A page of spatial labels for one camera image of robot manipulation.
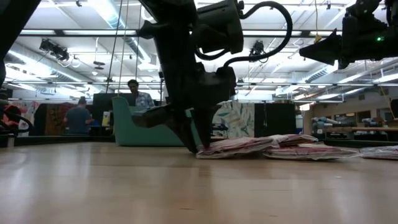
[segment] ceiling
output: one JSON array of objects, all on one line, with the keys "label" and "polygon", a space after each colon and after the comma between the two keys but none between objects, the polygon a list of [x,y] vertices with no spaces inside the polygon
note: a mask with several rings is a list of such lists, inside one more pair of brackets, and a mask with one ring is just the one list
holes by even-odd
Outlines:
[{"label": "ceiling", "polygon": [[[144,22],[144,19],[151,20],[148,12],[146,12],[138,1],[127,0],[89,0],[80,1],[82,7],[75,4],[75,0],[59,1],[59,0],[43,0],[39,7],[30,18],[25,29],[110,29],[109,23],[104,18],[104,13],[109,13],[110,10],[104,9],[105,3],[113,4],[114,11],[119,13],[121,5],[121,21],[124,22],[128,29],[139,29]],[[344,16],[344,8],[351,5],[355,1],[339,0],[331,3],[331,8],[327,9],[326,1],[317,1],[317,10],[315,9],[315,1],[311,0],[276,0],[277,2],[286,6],[289,10],[293,23],[294,30],[315,30],[316,26],[319,30],[332,30],[337,28],[341,30],[341,20]],[[197,7],[205,6],[209,3],[217,2],[215,0],[195,0]],[[245,10],[247,12],[258,0],[245,1]],[[384,11],[379,7],[375,16],[384,21]],[[241,21],[244,30],[261,30],[261,29],[275,29],[284,30],[285,21],[282,15],[269,8],[262,8],[256,11],[251,17]],[[39,50],[40,43],[43,38],[49,38],[52,42],[66,47],[71,59],[67,62],[62,62],[59,66],[67,66],[67,69],[83,75],[87,78],[86,81],[92,80],[94,82],[103,82],[108,75],[113,81],[118,82],[121,76],[121,81],[126,82],[130,78],[137,77],[140,82],[159,82],[159,60],[157,60],[156,47],[152,39],[146,40],[143,38],[135,38],[141,49],[151,58],[150,68],[138,66],[142,64],[132,48],[122,37],[100,37],[98,38],[98,45],[96,46],[96,37],[38,37],[38,36],[20,36],[16,40],[16,44],[23,48],[29,49],[37,53],[46,60],[56,62],[55,58],[49,54],[43,53]],[[221,67],[229,58],[237,56],[249,55],[250,48],[255,41],[261,40],[264,43],[266,51],[270,51],[277,47],[282,38],[270,37],[245,37],[244,50],[238,54],[226,54],[213,61],[202,61],[208,72],[215,71]],[[301,82],[305,77],[314,74],[317,70],[325,68],[326,65],[301,57],[297,54],[297,50],[308,44],[312,44],[314,38],[292,38],[286,48],[277,55],[270,57],[266,63],[249,63],[237,62],[231,64],[235,70],[237,78],[241,78],[244,82],[264,82],[264,83],[294,83]],[[105,63],[103,70],[95,70],[94,61]],[[330,74],[326,74],[313,83],[338,83],[340,80],[350,77],[362,72],[365,68],[372,68],[380,65],[380,62],[356,62],[351,64],[345,70],[333,70]],[[363,80],[369,80],[369,75],[361,77]],[[126,85],[121,85],[121,88],[127,89]],[[158,90],[160,85],[142,85],[141,89]],[[249,90],[250,94],[261,93],[261,90],[276,90],[283,88],[276,85],[264,85],[249,87],[243,86],[242,89]],[[117,85],[110,86],[110,90],[117,90]],[[299,95],[301,93],[318,91],[311,87],[309,90],[305,88],[297,88],[294,91],[288,91],[290,94]]]}]

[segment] person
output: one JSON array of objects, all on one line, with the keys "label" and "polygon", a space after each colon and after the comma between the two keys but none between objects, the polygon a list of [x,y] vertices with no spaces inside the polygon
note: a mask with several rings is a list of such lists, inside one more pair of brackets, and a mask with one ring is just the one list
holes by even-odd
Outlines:
[{"label": "person", "polygon": [[88,125],[94,123],[94,120],[86,109],[86,100],[80,99],[77,107],[69,109],[63,121],[69,127],[68,134],[87,135],[90,130]]},{"label": "person", "polygon": [[152,97],[150,97],[150,94],[138,91],[139,84],[136,80],[128,81],[127,85],[129,86],[131,93],[136,99],[136,106],[141,106],[145,108],[152,108],[155,106]]}]

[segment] wooden table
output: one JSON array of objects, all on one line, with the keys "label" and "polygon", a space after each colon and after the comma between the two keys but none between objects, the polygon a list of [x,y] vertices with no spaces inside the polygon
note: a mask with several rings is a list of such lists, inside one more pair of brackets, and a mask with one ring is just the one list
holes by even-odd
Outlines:
[{"label": "wooden table", "polygon": [[0,223],[395,224],[396,161],[198,160],[73,143],[0,152]]}]

